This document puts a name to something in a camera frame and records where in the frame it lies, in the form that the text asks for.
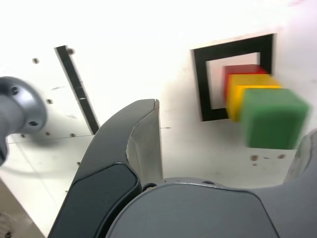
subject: black square frame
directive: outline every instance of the black square frame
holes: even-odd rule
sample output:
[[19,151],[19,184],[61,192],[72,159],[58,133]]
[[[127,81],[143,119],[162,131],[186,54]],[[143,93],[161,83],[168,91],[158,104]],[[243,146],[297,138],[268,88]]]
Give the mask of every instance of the black square frame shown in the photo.
[[272,74],[274,35],[269,34],[191,50],[202,121],[228,118],[226,108],[211,108],[211,92],[209,91],[206,62],[250,53],[260,53],[261,68]]

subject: metal cylinder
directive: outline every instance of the metal cylinder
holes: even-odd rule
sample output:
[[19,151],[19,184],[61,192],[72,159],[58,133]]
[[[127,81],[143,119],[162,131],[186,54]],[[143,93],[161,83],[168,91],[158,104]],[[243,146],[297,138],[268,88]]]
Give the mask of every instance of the metal cylinder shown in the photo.
[[0,77],[0,166],[8,154],[6,137],[38,132],[46,120],[44,103],[29,84],[13,77]]

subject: dark gray gripper pad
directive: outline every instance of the dark gray gripper pad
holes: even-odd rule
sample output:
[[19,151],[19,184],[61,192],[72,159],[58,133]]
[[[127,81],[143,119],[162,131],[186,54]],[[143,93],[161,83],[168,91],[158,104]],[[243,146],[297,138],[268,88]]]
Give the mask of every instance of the dark gray gripper pad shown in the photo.
[[140,193],[138,179],[124,164],[114,164],[73,184],[50,238],[105,237],[120,210]]
[[155,107],[139,100],[107,120],[90,143],[49,238],[101,238],[122,208],[142,192],[126,147],[134,126]]

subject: yellow cube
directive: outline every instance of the yellow cube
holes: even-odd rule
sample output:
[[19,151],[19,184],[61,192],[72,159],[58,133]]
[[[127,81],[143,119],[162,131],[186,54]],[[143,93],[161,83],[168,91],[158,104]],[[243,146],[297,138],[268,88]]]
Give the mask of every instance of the yellow cube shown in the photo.
[[239,121],[244,90],[248,88],[280,88],[268,74],[232,74],[229,76],[227,112],[230,119]]

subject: screw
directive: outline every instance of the screw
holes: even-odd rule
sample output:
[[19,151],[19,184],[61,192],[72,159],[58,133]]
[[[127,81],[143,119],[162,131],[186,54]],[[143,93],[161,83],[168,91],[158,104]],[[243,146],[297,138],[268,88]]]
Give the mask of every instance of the screw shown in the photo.
[[72,48],[68,48],[67,53],[71,56],[75,53],[75,51]]
[[52,99],[46,99],[46,102],[47,102],[48,104],[53,104],[53,100],[52,100]]
[[36,126],[36,125],[38,125],[38,123],[37,123],[36,121],[30,121],[29,124],[30,124],[31,126]]
[[35,64],[37,64],[37,63],[39,63],[40,61],[39,61],[39,59],[34,58],[34,59],[32,59],[32,62],[35,63]]
[[11,232],[7,232],[7,233],[5,233],[5,235],[4,235],[4,238],[11,238],[11,237],[12,237]]
[[11,91],[12,91],[12,94],[13,94],[13,95],[17,95],[18,92],[19,92],[19,90],[18,90],[17,87],[12,87],[12,88],[11,88]]
[[144,185],[143,191],[150,190],[150,189],[152,189],[155,186],[157,186],[155,183],[148,183],[148,184]]

